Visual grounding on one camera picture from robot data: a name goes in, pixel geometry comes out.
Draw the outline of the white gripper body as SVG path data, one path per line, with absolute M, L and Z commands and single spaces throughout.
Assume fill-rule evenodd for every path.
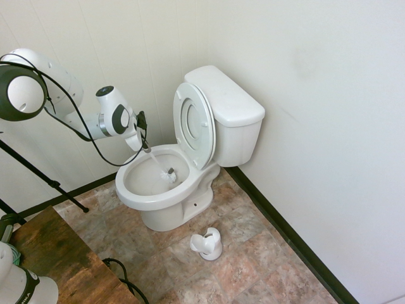
M 125 132 L 125 142 L 133 151 L 142 149 L 142 136 L 134 125 Z

